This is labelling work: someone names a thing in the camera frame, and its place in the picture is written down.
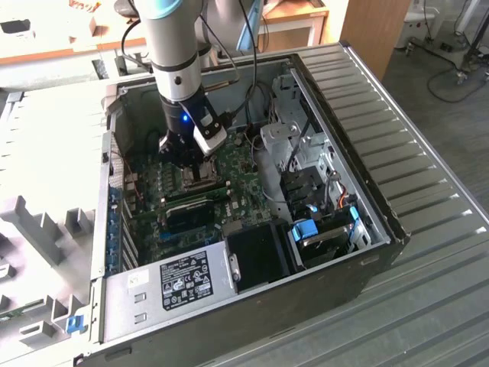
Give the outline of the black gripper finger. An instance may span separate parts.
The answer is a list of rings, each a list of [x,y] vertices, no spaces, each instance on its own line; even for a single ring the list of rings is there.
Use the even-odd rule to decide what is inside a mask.
[[[194,180],[201,178],[199,169],[203,155],[198,144],[190,136],[167,132],[159,140],[158,151],[164,163],[171,163],[181,170],[189,168]]]

